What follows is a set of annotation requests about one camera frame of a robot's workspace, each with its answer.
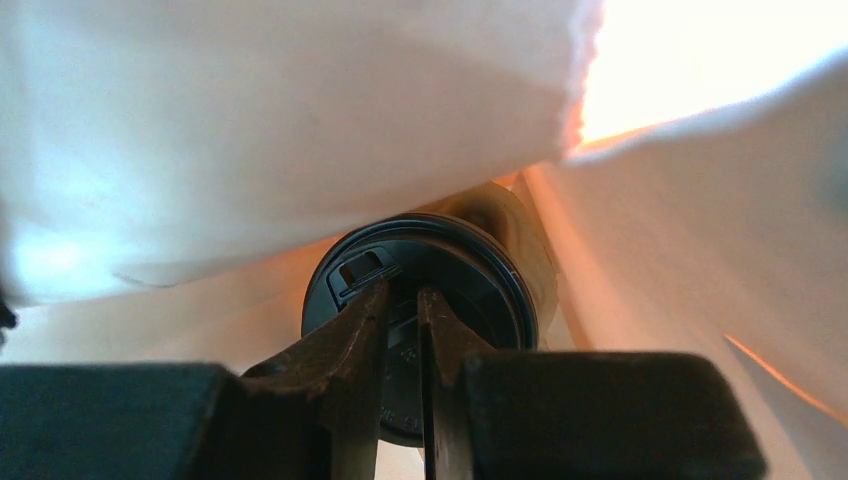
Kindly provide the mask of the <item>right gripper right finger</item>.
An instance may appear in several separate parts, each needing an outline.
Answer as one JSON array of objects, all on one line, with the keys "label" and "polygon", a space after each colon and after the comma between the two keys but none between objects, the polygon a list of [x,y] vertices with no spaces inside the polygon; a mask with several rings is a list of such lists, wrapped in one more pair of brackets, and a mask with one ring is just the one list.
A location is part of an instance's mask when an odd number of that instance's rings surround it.
[{"label": "right gripper right finger", "polygon": [[472,479],[465,358],[493,348],[461,321],[436,288],[417,299],[422,435],[428,479]]}]

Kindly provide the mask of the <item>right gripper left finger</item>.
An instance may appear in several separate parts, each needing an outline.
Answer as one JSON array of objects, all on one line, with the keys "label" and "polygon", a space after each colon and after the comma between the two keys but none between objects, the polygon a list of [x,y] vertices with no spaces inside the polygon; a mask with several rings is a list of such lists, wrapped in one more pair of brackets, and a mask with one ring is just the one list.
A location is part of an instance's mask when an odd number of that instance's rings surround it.
[{"label": "right gripper left finger", "polygon": [[268,479],[371,479],[389,333],[378,280],[334,318],[242,376],[255,468]]}]

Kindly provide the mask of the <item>orange paper takeout bag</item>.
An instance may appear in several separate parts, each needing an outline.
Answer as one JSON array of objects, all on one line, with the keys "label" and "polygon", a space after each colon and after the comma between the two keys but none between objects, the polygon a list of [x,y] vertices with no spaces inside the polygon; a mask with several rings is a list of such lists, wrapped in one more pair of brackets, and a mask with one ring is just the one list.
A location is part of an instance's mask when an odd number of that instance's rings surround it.
[{"label": "orange paper takeout bag", "polygon": [[243,370],[334,238],[494,179],[545,348],[704,355],[846,477],[843,1],[5,1],[1,360]]}]

